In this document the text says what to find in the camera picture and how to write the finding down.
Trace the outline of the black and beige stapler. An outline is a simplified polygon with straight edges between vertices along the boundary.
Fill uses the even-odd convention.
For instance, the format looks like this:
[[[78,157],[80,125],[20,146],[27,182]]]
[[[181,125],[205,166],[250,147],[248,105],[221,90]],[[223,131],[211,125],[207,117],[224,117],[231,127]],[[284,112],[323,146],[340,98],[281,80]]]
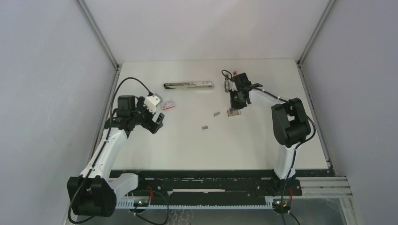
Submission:
[[[202,82],[175,82],[175,83],[164,83],[163,87],[167,90],[175,89],[213,89],[214,84],[211,81]]]

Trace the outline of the small brown stapler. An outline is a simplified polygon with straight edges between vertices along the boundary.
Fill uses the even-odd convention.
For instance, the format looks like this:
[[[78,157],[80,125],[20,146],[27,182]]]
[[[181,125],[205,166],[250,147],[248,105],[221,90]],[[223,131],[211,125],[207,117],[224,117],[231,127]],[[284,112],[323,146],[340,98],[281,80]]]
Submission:
[[[228,75],[223,75],[225,77],[225,81],[224,81],[224,90],[225,92],[229,92],[230,91],[230,78]]]

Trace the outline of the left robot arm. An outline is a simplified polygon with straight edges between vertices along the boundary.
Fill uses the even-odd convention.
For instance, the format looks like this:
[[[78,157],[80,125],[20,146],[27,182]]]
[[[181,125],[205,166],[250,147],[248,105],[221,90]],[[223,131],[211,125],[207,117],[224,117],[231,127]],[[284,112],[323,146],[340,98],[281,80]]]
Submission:
[[[162,98],[158,94],[118,97],[117,107],[104,125],[100,145],[81,173],[70,177],[67,182],[69,215],[109,217],[117,202],[130,191],[135,195],[146,191],[147,183],[134,173],[120,175],[113,181],[109,178],[117,155],[136,126],[152,134],[163,126],[163,113],[154,119],[157,106],[161,103]]]

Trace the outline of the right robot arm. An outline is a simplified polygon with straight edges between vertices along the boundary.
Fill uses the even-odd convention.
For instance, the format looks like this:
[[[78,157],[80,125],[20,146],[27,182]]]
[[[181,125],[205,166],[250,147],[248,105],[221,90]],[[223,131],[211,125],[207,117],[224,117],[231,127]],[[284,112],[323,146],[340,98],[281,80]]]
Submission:
[[[274,167],[277,179],[271,182],[271,188],[275,194],[284,195],[290,189],[288,180],[295,176],[298,150],[316,133],[314,122],[306,114],[301,99],[286,100],[272,94],[261,84],[249,81],[246,73],[234,75],[222,70],[222,75],[225,90],[230,95],[230,113],[249,104],[270,107],[273,134],[280,146]]]

